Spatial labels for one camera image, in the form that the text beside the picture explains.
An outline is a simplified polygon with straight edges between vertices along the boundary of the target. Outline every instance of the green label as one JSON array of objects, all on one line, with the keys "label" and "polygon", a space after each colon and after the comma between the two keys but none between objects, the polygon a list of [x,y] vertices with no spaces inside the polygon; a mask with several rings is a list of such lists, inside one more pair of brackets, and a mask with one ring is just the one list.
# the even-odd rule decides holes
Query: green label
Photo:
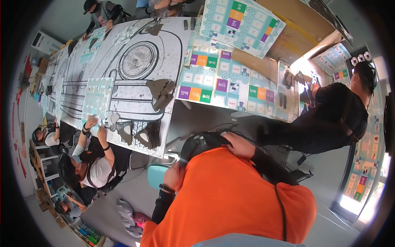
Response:
[{"label": "green label", "polygon": [[207,67],[216,68],[217,67],[218,58],[215,57],[208,57],[207,58]]},{"label": "green label", "polygon": [[200,100],[201,102],[210,103],[211,95],[213,94],[210,90],[202,89],[200,93]]},{"label": "green label", "polygon": [[233,5],[232,5],[232,9],[244,13],[244,11],[246,10],[246,6],[245,4],[242,4],[240,2],[237,1],[233,1]]},{"label": "green label", "polygon": [[258,87],[250,85],[250,88],[248,90],[248,96],[258,98]]},{"label": "green label", "polygon": [[362,196],[361,193],[355,192],[354,199],[360,202],[361,201],[361,196]]},{"label": "green label", "polygon": [[274,26],[276,25],[277,20],[273,18],[273,20],[270,22],[269,27],[274,28]]}]

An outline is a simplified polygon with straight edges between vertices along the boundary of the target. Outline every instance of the gray shirt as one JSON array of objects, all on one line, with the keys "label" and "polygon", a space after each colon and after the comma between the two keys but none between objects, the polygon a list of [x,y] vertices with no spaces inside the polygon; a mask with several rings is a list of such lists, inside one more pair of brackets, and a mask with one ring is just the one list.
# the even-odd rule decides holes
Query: gray shirt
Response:
[{"label": "gray shirt", "polygon": [[78,207],[77,204],[74,202],[71,202],[67,197],[63,199],[63,203],[70,203],[71,204],[71,210],[69,212],[70,217],[80,217],[82,212],[81,209]]}]

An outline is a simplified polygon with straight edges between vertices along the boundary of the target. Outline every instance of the light blue chair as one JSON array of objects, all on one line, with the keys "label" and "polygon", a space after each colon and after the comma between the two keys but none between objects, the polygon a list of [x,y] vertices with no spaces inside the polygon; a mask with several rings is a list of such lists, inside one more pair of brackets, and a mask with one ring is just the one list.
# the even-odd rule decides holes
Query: light blue chair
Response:
[{"label": "light blue chair", "polygon": [[149,185],[157,190],[160,190],[159,185],[163,183],[163,176],[168,168],[179,160],[177,153],[167,152],[163,158],[155,159],[147,169],[147,177]]}]

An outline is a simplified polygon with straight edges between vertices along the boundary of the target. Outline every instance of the plastic bag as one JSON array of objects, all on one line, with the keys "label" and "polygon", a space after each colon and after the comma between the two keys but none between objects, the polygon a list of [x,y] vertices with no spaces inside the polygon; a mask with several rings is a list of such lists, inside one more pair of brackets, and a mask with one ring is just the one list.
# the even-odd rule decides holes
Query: plastic bag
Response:
[{"label": "plastic bag", "polygon": [[135,226],[132,206],[124,199],[117,199],[118,213],[121,215],[122,224],[128,228]]},{"label": "plastic bag", "polygon": [[144,225],[146,221],[150,221],[151,219],[143,213],[136,212],[134,214],[134,221],[136,222],[137,226],[144,229]]},{"label": "plastic bag", "polygon": [[141,238],[143,236],[143,229],[138,226],[126,227],[126,231],[135,238]]}]

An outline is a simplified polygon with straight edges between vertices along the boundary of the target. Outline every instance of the air conditioner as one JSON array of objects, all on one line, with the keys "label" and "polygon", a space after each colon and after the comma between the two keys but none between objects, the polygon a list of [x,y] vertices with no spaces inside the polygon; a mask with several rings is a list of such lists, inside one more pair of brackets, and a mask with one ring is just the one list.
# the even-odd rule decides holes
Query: air conditioner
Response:
[{"label": "air conditioner", "polygon": [[49,37],[41,31],[38,31],[31,46],[45,54],[51,55],[53,51],[59,51],[61,45],[62,43],[59,41]]}]

